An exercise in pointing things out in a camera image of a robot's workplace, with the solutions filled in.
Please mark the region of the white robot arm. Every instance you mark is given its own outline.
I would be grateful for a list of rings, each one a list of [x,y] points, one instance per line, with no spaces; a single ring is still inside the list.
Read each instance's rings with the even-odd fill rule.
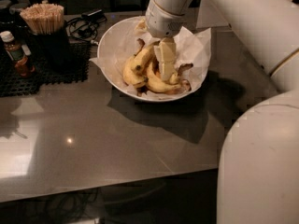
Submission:
[[[192,0],[149,0],[154,37],[174,36]],[[299,6],[209,0],[253,58],[238,74],[276,94],[248,109],[221,148],[217,224],[299,224]]]

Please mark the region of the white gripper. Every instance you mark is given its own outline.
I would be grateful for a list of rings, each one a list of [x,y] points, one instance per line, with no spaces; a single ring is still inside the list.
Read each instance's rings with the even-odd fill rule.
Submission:
[[[175,72],[177,45],[172,37],[180,32],[184,23],[184,15],[169,13],[155,0],[149,0],[145,19],[141,19],[135,26],[136,35],[144,34],[148,30],[152,37],[162,38],[154,47],[162,81],[167,81]]]

